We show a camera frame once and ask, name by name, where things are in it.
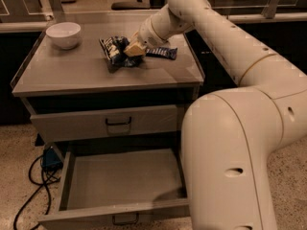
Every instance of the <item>cabinet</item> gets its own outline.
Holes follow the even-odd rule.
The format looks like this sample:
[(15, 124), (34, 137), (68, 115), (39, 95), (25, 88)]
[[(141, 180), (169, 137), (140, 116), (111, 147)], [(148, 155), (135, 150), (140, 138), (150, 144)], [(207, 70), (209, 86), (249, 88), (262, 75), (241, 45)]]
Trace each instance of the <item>cabinet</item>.
[(12, 81), (40, 136), (64, 154), (56, 212), (41, 219), (47, 229), (189, 215), (179, 135), (204, 75), (184, 36), (166, 45), (176, 60), (145, 57), (115, 72), (98, 40), (133, 35), (153, 12), (66, 14), (82, 26), (82, 44), (62, 51), (43, 37)]

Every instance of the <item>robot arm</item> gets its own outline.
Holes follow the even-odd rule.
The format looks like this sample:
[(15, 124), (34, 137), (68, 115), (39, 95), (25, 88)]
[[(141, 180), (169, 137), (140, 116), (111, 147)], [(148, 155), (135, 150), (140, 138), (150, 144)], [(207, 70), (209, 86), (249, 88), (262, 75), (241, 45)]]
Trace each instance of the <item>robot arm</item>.
[(239, 87), (200, 97), (184, 117), (181, 160), (193, 228), (276, 230), (267, 158), (307, 134), (306, 75), (207, 0), (168, 0), (137, 40), (154, 48), (191, 26)]

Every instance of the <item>white bowl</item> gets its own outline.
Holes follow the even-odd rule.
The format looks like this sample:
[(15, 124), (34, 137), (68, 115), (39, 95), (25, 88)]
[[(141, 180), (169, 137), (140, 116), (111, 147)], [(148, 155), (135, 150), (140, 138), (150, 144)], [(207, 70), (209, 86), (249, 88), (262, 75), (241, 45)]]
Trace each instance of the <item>white bowl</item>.
[(55, 24), (47, 29), (46, 34), (64, 50), (75, 48), (81, 42), (81, 26), (73, 22)]

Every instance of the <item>drawer handle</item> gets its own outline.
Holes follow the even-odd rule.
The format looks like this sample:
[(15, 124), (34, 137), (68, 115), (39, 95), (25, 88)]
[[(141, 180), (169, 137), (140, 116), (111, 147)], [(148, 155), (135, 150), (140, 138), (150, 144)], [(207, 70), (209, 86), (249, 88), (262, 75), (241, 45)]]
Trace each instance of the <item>drawer handle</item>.
[(136, 213), (135, 220), (132, 220), (132, 221), (116, 222), (115, 216), (112, 217), (112, 222), (113, 222), (113, 225), (115, 225), (115, 226), (124, 226), (124, 225), (136, 224), (138, 220), (139, 220), (139, 214), (138, 213)]
[(106, 119), (106, 125), (109, 127), (126, 126), (126, 125), (131, 124), (131, 121), (132, 121), (132, 117), (129, 117), (128, 121), (120, 122), (120, 123), (110, 123), (108, 119)]

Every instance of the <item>speckled floor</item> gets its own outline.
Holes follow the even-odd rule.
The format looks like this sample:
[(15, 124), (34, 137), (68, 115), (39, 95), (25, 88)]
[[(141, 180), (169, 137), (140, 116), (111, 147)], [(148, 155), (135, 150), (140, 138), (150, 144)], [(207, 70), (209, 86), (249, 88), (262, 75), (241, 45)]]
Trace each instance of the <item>speckled floor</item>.
[[(28, 169), (42, 154), (35, 146), (36, 131), (32, 125), (0, 126), (0, 229), (12, 230), (14, 217), (37, 186), (28, 180)], [(279, 230), (307, 229), (307, 137), (274, 152), (268, 163), (272, 197)], [(35, 166), (33, 178), (39, 180)], [(51, 186), (53, 198), (58, 184)], [(18, 229), (28, 230), (37, 223), (47, 203), (41, 191), (23, 212)], [(95, 230), (190, 230), (190, 218), (178, 218), (125, 227), (102, 227)]]

